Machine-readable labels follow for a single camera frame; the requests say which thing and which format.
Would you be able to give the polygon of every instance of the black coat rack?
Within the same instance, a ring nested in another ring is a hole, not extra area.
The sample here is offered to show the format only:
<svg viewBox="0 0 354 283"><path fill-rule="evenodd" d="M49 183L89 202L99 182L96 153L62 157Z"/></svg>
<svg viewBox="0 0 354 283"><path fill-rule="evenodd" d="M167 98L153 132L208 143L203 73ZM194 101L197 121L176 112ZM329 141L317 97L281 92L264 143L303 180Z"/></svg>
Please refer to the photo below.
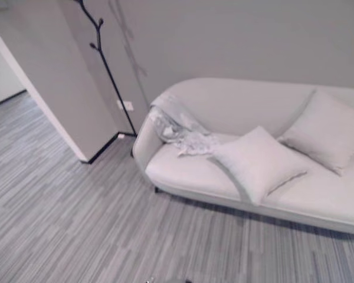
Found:
<svg viewBox="0 0 354 283"><path fill-rule="evenodd" d="M135 128L134 128L134 125L132 124L132 121L130 119L130 116L129 116L129 113L127 112L127 109L126 107L124 106L124 102L123 102L123 99L122 99L122 96L120 95L119 93L119 90L118 90L118 87L117 87L117 84L116 82L114 81L114 77L113 77L113 74L112 74L112 71L110 71L110 68L109 68L109 65L106 61L106 58L105 58L105 55L104 55L104 52L102 50L102 46L101 46L101 27L102 25L104 24L104 20L103 18L100 18L98 22L96 22L94 20L94 18L92 17L92 15L89 13L89 11L87 10L87 8L85 7L84 5L84 0L74 0L75 2L79 3L80 4L80 7L81 9L83 10L84 14L88 17L88 19L90 20L90 22L94 25L94 28L96 29L96 35L97 35L97 43L94 44L93 42L89 43L89 45L92 47L92 49L96 50L100 56L101 56L101 59L104 63L104 66L105 66L105 69L107 71L107 74L109 75L110 77L110 81L112 82L113 84L113 87L117 93L117 96L119 98L119 101L120 101L120 104L122 105L122 108L124 110L124 113L126 114L126 117L127 117L127 120L129 121L130 123L130 126L131 126L131 129L132 129L132 132L134 134L134 136L137 136L136 134L136 131L135 131Z"/></svg>

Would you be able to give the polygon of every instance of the gray striped carpet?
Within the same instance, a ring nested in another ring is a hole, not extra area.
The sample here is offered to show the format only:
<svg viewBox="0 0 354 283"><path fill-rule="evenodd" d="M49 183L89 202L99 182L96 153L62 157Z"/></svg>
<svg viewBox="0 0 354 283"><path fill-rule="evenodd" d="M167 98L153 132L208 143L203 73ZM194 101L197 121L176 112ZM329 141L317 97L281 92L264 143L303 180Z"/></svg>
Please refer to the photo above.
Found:
<svg viewBox="0 0 354 283"><path fill-rule="evenodd" d="M0 282L354 282L354 236L156 195L132 143L83 165L27 95L0 106Z"/></svg>

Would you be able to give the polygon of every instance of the baseboard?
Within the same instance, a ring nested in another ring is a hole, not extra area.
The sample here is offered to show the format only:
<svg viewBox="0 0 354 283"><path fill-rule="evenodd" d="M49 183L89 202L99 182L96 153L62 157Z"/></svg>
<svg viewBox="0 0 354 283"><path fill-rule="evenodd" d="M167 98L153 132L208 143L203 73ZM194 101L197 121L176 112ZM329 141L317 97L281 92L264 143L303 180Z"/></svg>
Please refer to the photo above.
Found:
<svg viewBox="0 0 354 283"><path fill-rule="evenodd" d="M119 131L118 134L124 134L125 136L129 136L129 137L137 137L137 134L125 133L123 131Z"/></svg>
<svg viewBox="0 0 354 283"><path fill-rule="evenodd" d="M88 161L81 160L80 162L82 164L92 164L118 138L119 134L124 134L126 136L135 137L134 134L124 133L122 131L119 131L90 160L88 160Z"/></svg>
<svg viewBox="0 0 354 283"><path fill-rule="evenodd" d="M7 97L6 99L0 101L0 105L3 104L4 102L7 102L9 99L12 99L12 98L14 98L16 96L19 96L20 94L23 94L25 92L26 92L26 90L21 90L20 92L15 93L14 95Z"/></svg>

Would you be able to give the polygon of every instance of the white sofa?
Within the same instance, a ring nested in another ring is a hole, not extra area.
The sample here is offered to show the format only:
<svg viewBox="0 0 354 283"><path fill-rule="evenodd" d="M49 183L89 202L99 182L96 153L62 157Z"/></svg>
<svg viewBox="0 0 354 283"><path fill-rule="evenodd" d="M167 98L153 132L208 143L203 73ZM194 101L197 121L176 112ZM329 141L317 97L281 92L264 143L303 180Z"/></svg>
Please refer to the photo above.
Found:
<svg viewBox="0 0 354 283"><path fill-rule="evenodd" d="M222 142L238 139L258 125L274 137L300 115L312 91L321 89L354 107L354 89L262 81L197 78L168 90ZM240 195L238 184L209 156L178 157L147 117L133 154L156 187L174 195L255 212L288 221L354 233L354 156L340 177L303 156L310 173L269 194L260 206Z"/></svg>

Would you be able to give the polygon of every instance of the blanket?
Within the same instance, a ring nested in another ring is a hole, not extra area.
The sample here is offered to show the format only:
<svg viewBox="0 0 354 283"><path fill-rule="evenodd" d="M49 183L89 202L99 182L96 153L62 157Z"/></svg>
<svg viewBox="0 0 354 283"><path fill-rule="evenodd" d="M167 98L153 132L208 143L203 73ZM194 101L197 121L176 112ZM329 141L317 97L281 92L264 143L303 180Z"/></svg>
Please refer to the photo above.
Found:
<svg viewBox="0 0 354 283"><path fill-rule="evenodd" d="M172 94L163 93L151 103L149 117L158 136L180 149L178 155L210 154L218 139Z"/></svg>

